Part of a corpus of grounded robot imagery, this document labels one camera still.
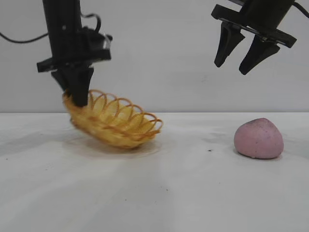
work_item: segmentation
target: white table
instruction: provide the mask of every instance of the white table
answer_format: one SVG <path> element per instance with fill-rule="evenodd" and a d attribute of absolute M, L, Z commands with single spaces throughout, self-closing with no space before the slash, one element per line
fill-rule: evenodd
<path fill-rule="evenodd" d="M 123 153 L 67 114 L 0 115 L 1 232 L 308 232 L 309 114 L 158 114 Z M 281 130 L 276 160 L 238 155 L 242 123 Z"/>

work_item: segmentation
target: pink stone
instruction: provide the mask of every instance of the pink stone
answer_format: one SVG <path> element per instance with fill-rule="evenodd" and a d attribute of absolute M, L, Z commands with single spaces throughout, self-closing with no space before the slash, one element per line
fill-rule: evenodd
<path fill-rule="evenodd" d="M 256 119 L 239 127 L 234 144 L 240 154 L 258 159 L 276 158 L 284 148 L 280 131 L 266 118 Z"/>

